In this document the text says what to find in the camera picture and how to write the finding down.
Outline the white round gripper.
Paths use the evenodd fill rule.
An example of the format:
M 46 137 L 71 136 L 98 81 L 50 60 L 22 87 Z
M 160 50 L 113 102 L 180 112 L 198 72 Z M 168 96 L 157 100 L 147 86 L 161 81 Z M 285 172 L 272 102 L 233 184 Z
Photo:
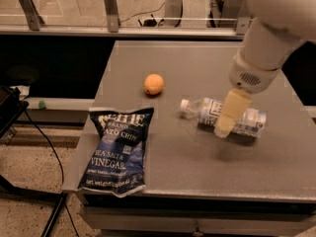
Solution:
M 215 124 L 215 135 L 220 138 L 227 137 L 237 121 L 251 105 L 250 94 L 258 94 L 265 91 L 272 84 L 278 73 L 278 69 L 263 70 L 251 65 L 241 52 L 237 52 L 230 67 L 229 80 L 232 86 L 238 89 L 232 89 L 228 92 Z

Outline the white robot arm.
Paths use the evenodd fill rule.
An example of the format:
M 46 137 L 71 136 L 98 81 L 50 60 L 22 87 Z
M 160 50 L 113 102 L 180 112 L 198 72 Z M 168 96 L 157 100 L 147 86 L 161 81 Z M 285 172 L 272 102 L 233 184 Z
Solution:
M 246 0 L 253 20 L 235 54 L 228 92 L 214 133 L 225 138 L 252 103 L 265 91 L 288 57 L 316 39 L 316 0 Z

